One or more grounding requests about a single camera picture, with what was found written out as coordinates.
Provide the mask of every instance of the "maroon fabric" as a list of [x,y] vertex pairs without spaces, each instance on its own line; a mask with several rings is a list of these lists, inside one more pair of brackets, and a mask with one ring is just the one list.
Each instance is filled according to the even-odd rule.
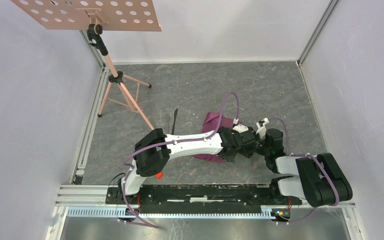
[[[209,112],[206,115],[204,124],[202,126],[202,131],[201,133],[207,133],[209,131],[212,131],[216,129],[217,123],[219,122],[219,113],[214,113],[214,112]],[[221,125],[220,127],[226,127],[226,128],[232,128],[233,126],[233,119],[227,118],[222,116],[221,117]],[[218,157],[217,155],[211,155],[211,154],[196,154],[193,155],[197,159],[203,159],[211,162],[217,162],[217,163],[222,163],[224,162],[223,158]]]

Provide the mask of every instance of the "perforated music stand tray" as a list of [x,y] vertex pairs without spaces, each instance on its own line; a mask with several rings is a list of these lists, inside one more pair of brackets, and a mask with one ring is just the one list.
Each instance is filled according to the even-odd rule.
[[[101,52],[112,73],[108,78],[109,83],[98,117],[102,116],[105,103],[110,100],[139,113],[151,130],[154,129],[136,102],[140,85],[151,88],[151,84],[117,71],[100,36],[103,30],[160,32],[162,29],[158,24],[152,0],[11,0],[11,2],[47,29],[86,30],[91,45]],[[127,90],[122,77],[137,82],[136,98],[133,98]],[[112,83],[118,84],[127,104],[108,98]]]

